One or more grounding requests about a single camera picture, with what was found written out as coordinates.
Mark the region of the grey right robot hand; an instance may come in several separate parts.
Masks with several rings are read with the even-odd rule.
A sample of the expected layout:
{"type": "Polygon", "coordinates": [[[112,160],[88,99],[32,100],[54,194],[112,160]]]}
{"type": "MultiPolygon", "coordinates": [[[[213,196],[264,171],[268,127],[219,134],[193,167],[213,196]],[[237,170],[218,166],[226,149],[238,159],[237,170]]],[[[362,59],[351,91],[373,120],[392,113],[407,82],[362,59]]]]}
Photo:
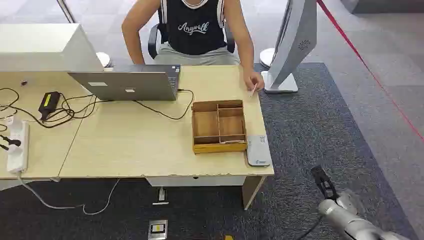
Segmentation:
{"type": "Polygon", "coordinates": [[[340,207],[342,207],[345,210],[347,210],[348,212],[350,212],[351,214],[358,215],[358,213],[359,213],[358,209],[357,209],[357,207],[354,203],[354,198],[353,198],[352,194],[347,190],[341,191],[338,194],[338,198],[336,199],[336,203],[340,207]]]}

